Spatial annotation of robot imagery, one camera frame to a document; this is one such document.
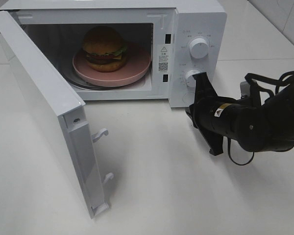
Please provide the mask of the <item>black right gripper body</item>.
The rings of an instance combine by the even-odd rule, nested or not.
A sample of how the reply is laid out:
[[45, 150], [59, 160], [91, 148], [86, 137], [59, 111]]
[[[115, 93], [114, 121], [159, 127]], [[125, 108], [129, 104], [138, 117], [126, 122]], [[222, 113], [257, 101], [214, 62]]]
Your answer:
[[212, 87], [196, 87], [195, 101], [189, 107], [189, 114], [208, 144], [217, 144], [224, 136], [238, 139], [231, 130], [233, 118], [226, 117], [225, 113], [226, 108], [237, 104], [233, 98], [218, 96]]

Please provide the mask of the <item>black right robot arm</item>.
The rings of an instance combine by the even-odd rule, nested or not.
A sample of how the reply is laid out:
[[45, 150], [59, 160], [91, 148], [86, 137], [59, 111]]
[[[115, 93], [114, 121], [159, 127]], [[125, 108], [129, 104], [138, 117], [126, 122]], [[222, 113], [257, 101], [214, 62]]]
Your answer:
[[294, 71], [278, 80], [248, 73], [250, 94], [235, 100], [217, 95], [205, 72], [193, 75], [195, 100], [186, 109], [214, 156], [223, 138], [248, 152], [285, 152], [294, 147]]

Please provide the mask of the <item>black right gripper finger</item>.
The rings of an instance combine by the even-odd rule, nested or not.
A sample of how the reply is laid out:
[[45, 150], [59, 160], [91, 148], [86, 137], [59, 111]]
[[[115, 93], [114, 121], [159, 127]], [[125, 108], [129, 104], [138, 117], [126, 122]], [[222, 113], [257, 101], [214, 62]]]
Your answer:
[[206, 72], [201, 72], [192, 75], [196, 81], [196, 89], [194, 95], [194, 102], [185, 109], [187, 115], [192, 115], [196, 104], [203, 98], [215, 97], [215, 90], [208, 79]]
[[204, 137], [205, 141], [210, 147], [209, 153], [213, 156], [217, 156], [223, 153], [223, 135], [208, 130], [202, 126], [193, 125], [194, 128], [198, 129]]

